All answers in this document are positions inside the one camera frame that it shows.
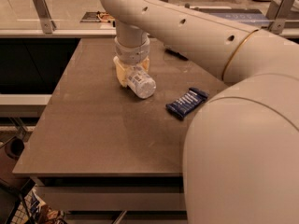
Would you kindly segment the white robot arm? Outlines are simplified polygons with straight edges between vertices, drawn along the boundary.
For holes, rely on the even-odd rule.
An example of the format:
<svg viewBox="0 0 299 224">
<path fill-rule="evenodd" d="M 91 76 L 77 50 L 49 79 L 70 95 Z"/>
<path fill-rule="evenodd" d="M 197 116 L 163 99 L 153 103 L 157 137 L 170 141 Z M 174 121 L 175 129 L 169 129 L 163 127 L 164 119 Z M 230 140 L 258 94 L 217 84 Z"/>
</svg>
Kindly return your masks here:
<svg viewBox="0 0 299 224">
<path fill-rule="evenodd" d="M 183 151 L 189 224 L 299 224 L 299 45 L 159 0 L 101 0 L 227 83 Z"/>
</svg>

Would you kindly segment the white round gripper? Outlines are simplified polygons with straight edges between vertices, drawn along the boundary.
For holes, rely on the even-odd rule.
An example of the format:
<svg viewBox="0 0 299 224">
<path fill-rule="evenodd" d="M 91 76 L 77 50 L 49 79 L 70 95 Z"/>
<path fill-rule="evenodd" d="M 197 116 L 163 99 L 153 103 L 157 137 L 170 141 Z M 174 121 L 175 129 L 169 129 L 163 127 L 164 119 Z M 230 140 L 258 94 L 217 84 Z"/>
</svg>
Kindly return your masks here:
<svg viewBox="0 0 299 224">
<path fill-rule="evenodd" d="M 123 87 L 128 85 L 128 77 L 131 72 L 134 71 L 136 63 L 141 63 L 141 66 L 146 72 L 150 70 L 150 59 L 147 58 L 150 54 L 150 40 L 146 40 L 136 47 L 129 48 L 122 45 L 118 38 L 115 41 L 116 56 L 113 58 L 113 62 L 116 68 L 117 80 Z"/>
</svg>

